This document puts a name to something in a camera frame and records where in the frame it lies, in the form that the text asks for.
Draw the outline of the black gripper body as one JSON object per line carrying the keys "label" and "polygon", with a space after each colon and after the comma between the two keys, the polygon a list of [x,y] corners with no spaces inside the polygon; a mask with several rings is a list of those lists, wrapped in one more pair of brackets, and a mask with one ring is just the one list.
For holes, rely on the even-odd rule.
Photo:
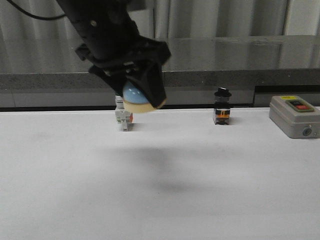
{"label": "black gripper body", "polygon": [[75,30],[83,40],[75,50],[78,57],[104,70],[140,61],[162,66],[171,57],[165,41],[141,36],[127,14],[77,14]]}

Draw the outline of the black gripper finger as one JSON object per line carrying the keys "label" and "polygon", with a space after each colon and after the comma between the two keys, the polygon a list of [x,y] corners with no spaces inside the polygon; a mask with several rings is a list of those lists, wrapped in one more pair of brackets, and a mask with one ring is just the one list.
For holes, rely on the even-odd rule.
{"label": "black gripper finger", "polygon": [[123,97],[123,90],[125,83],[127,82],[127,68],[126,67],[112,67],[108,69],[102,69],[93,65],[89,68],[90,74],[96,75],[102,79],[107,85],[109,85],[118,96]]}
{"label": "black gripper finger", "polygon": [[141,61],[126,74],[127,82],[140,89],[153,107],[167,99],[161,66],[156,62]]}

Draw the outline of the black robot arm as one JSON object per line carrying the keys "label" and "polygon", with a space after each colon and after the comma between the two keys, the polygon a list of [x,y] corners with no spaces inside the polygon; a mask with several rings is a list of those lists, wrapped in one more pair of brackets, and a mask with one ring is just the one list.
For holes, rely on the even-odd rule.
{"label": "black robot arm", "polygon": [[166,102],[162,66],[171,52],[164,41],[141,36],[128,12],[142,9],[139,0],[59,0],[83,40],[76,49],[101,78],[123,99],[132,113],[160,109]]}

